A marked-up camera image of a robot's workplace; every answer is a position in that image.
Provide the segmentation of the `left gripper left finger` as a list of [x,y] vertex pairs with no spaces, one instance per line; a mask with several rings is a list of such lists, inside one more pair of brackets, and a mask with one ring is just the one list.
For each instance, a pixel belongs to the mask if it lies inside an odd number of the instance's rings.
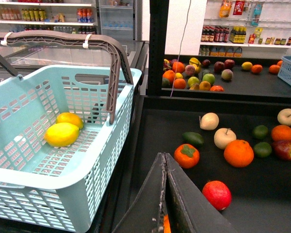
[[166,157],[158,153],[135,200],[114,233],[162,233],[166,193]]

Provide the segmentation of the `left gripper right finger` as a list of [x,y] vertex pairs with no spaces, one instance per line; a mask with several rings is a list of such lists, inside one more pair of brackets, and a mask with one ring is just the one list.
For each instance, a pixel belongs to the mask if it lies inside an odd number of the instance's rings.
[[237,230],[204,197],[174,158],[164,154],[167,209],[173,233],[236,233]]

